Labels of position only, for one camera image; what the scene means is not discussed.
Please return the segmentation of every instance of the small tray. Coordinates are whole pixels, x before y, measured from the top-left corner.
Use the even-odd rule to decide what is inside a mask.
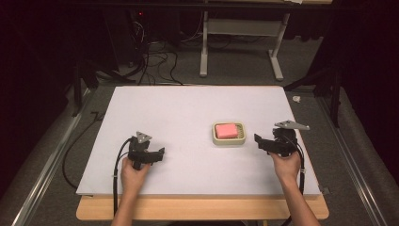
[[[219,124],[235,124],[238,136],[235,138],[217,138],[215,127]],[[216,122],[212,127],[213,142],[215,145],[241,145],[246,142],[246,132],[244,124],[239,122]]]

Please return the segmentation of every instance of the metal rail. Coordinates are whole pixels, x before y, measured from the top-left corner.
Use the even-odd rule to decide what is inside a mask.
[[[293,11],[324,11],[324,12],[353,12],[359,10],[356,7],[338,7],[337,4],[318,3],[318,4],[293,4],[281,1],[280,3],[149,3],[149,2],[92,2],[92,1],[65,1],[56,3],[62,7],[73,8],[140,8],[140,9],[175,9],[175,10],[200,10],[200,11],[220,11],[220,10],[239,10],[239,11],[265,11],[274,12],[293,12]]]
[[[89,89],[86,89],[85,92],[85,101],[83,102],[81,112],[74,118],[72,118],[70,122],[70,126],[68,127],[67,131],[65,132],[63,138],[60,140],[54,152],[48,158],[46,164],[43,167],[43,170],[40,173],[40,176],[36,183],[34,184],[32,190],[30,191],[29,195],[27,196],[20,212],[14,219],[12,226],[24,226],[29,225],[30,220],[34,216],[37,208],[39,207],[40,201],[44,196],[48,186],[50,185],[57,167],[59,163],[62,161],[62,157],[66,152],[65,146],[68,143],[68,140],[71,137],[71,134],[76,127],[77,123],[82,118],[82,112],[86,109],[89,101],[92,98],[93,92]]]
[[[348,169],[349,175],[352,178],[352,181],[355,185],[356,190],[359,193],[361,201],[363,202],[363,205],[370,217],[370,220],[375,226],[388,226],[386,220],[384,219],[384,216],[381,213],[381,210],[375,202],[373,192],[364,180],[364,177],[361,174],[358,165],[354,157],[352,156],[351,151],[348,148],[340,129],[335,127],[334,123],[329,117],[329,110],[326,100],[323,97],[318,97],[316,98],[316,101],[322,109],[324,115],[326,116],[326,120],[328,121],[331,131],[334,133],[334,136],[340,145],[341,155],[343,157],[345,166]]]

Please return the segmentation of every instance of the human hand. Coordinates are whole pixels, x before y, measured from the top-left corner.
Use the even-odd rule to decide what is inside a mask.
[[[296,177],[300,169],[300,157],[298,152],[292,153],[287,157],[280,157],[276,153],[270,153],[273,158],[275,172],[281,183],[286,181],[296,182]]]
[[[122,171],[120,174],[123,196],[126,198],[134,198],[137,196],[140,188],[144,184],[147,172],[150,169],[151,164],[146,164],[141,170],[133,169],[133,161],[128,157],[122,160]]]

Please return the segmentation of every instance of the pink sponge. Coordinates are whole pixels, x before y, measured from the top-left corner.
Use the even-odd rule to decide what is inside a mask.
[[[234,123],[217,124],[215,126],[217,138],[237,138],[238,131]]]

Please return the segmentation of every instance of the white table surface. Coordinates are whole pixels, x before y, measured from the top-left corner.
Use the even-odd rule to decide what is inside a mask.
[[[140,131],[152,136],[150,152],[166,149],[164,160],[153,164],[142,195],[282,194],[273,161],[253,136],[273,139],[275,122],[286,120],[295,118],[281,87],[116,88],[76,193],[112,194],[120,147]],[[246,142],[216,146],[212,126],[221,121],[243,123]],[[296,134],[306,157],[304,194],[319,195],[306,147]]]

